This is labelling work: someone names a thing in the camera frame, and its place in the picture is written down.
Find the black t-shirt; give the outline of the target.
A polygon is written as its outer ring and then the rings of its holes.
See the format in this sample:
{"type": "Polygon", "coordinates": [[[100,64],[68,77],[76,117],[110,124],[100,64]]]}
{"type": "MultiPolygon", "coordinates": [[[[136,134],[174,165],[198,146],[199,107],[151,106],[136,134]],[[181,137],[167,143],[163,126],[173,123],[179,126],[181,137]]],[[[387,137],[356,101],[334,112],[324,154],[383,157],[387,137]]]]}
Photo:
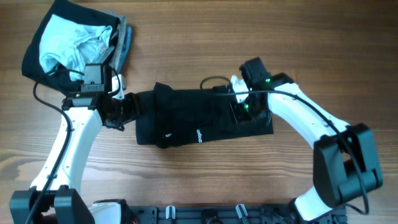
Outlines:
{"type": "Polygon", "coordinates": [[[270,113],[257,120],[236,120],[230,107],[236,97],[215,95],[227,91],[225,86],[174,90],[156,83],[153,90],[138,93],[142,113],[136,120],[137,143],[166,149],[274,133],[270,113]]]}

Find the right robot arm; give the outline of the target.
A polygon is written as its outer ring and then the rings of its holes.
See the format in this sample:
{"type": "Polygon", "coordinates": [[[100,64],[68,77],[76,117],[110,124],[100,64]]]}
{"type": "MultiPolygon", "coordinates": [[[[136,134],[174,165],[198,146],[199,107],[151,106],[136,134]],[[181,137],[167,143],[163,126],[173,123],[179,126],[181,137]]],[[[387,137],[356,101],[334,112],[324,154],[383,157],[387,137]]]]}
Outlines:
{"type": "Polygon", "coordinates": [[[271,75],[260,58],[232,75],[233,121],[255,121],[272,114],[284,119],[313,150],[313,186],[290,202],[287,223],[338,223],[347,207],[369,213],[368,193],[383,184],[373,132],[350,125],[311,100],[285,73],[271,75]]]}

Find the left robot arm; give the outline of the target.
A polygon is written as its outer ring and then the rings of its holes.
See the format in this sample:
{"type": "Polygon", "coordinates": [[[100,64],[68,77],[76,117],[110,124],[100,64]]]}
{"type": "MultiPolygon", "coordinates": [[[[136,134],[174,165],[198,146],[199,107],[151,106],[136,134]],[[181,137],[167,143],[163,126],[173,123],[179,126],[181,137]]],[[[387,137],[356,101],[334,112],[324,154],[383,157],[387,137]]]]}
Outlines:
{"type": "Polygon", "coordinates": [[[50,154],[29,190],[15,191],[9,208],[14,223],[135,223],[122,200],[100,200],[88,207],[80,196],[91,147],[103,127],[124,131],[140,115],[137,95],[124,94],[124,80],[113,67],[85,66],[84,81],[56,108],[62,123],[50,154]]]}

